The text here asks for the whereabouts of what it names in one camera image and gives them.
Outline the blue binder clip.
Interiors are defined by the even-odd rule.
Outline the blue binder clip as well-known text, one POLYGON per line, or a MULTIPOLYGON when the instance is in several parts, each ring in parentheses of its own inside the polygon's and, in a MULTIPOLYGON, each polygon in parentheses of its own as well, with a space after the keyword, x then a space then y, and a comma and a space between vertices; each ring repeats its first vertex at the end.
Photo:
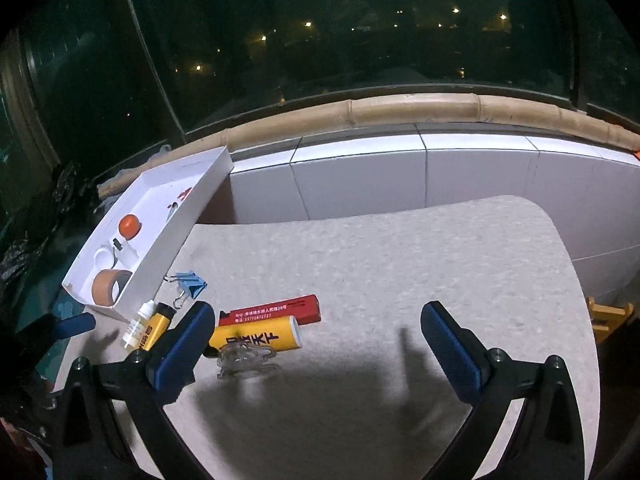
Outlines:
POLYGON ((197 300, 207 287, 207 282, 193 271, 165 275, 164 282, 177 286, 178 295, 172 302, 176 310, 182 309, 188 300, 197 300))

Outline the yellow lighter with black text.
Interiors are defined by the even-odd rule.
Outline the yellow lighter with black text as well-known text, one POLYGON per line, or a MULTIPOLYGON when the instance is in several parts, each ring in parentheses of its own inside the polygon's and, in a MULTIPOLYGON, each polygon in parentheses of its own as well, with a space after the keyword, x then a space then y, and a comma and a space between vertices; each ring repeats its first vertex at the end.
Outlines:
POLYGON ((256 347, 269 347, 277 352, 303 347, 302 335, 294 316, 218 326, 209 338, 208 345, 220 350, 232 342, 244 342, 244 344, 252 344, 256 347))

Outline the red lighter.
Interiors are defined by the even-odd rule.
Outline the red lighter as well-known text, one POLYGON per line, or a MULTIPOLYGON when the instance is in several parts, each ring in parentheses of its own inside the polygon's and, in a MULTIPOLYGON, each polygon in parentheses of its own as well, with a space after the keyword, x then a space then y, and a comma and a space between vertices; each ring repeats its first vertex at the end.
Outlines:
POLYGON ((253 323, 273 318, 294 316, 299 325, 318 323, 321 321, 320 304, 316 295, 307 295, 287 300, 260 304, 259 306, 235 309, 230 312, 221 311, 219 326, 253 323))

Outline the small white dropper bottle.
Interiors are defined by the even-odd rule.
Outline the small white dropper bottle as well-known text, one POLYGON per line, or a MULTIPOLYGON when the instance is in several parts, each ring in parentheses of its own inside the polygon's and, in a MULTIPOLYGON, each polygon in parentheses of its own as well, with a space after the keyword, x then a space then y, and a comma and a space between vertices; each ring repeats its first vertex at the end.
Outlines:
POLYGON ((130 320, 125 333, 122 334, 122 345, 127 351, 132 351, 139 347, 142 336, 148 328, 149 322, 156 310, 156 303, 154 300, 145 301, 137 313, 130 320))

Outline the brown tape roll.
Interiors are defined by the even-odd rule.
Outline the brown tape roll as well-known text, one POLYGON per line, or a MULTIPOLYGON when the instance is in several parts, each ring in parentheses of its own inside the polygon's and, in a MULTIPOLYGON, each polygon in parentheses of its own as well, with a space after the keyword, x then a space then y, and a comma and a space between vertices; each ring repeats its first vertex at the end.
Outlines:
POLYGON ((131 277, 128 270, 101 270, 91 285, 93 302, 100 307, 113 307, 131 277))

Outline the white cardboard tray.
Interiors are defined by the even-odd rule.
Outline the white cardboard tray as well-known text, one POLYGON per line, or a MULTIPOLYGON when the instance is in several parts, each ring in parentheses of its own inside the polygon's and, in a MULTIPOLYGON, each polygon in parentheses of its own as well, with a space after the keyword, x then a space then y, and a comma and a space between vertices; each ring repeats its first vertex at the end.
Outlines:
POLYGON ((142 172, 88 237, 63 278, 63 289, 96 312, 124 322, 133 318, 160 289, 182 244, 232 168, 228 150, 214 148, 142 172), (166 221, 173 202, 179 207, 166 221), (135 214, 142 223, 132 240, 118 232, 118 222, 126 214, 135 214), (100 246, 114 248, 113 269, 132 273, 113 307, 97 306, 91 297, 92 282, 100 272, 93 255, 100 246))

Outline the white tape roll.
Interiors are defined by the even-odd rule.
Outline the white tape roll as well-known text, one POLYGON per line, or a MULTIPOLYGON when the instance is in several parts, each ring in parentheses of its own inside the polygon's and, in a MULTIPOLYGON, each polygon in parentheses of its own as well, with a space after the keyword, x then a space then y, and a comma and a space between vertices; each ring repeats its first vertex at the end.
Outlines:
POLYGON ((93 255, 94 266, 99 270, 111 270, 114 268, 117 258, 112 246, 100 246, 93 255))

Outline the clear plastic clip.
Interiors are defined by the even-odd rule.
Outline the clear plastic clip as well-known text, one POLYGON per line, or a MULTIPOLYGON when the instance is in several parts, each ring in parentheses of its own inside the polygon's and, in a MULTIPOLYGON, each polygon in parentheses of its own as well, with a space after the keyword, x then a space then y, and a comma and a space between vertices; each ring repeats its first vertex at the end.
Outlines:
POLYGON ((256 346, 235 341, 218 353, 219 379, 252 378, 277 373, 280 366, 273 362, 277 352, 268 346, 256 346))

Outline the small wooden chair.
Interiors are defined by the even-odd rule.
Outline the small wooden chair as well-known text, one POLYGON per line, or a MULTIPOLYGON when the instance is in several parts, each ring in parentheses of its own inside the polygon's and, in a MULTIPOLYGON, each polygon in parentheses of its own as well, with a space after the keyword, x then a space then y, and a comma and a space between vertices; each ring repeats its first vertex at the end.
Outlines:
POLYGON ((587 298, 587 309, 596 344, 605 342, 634 313, 633 304, 624 304, 623 307, 606 306, 598 304, 593 297, 587 298))

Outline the bamboo pole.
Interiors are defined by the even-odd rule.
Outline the bamboo pole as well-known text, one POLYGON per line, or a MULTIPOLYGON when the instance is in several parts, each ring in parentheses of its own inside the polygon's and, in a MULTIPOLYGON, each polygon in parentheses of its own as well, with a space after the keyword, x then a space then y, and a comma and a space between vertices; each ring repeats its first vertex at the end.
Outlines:
POLYGON ((292 110, 225 128, 132 168, 98 185, 101 200, 114 196, 142 172, 213 148, 230 152, 315 134, 429 122, 468 122, 556 131, 637 153, 639 135, 623 126, 554 104, 474 93, 410 93, 345 100, 292 110))

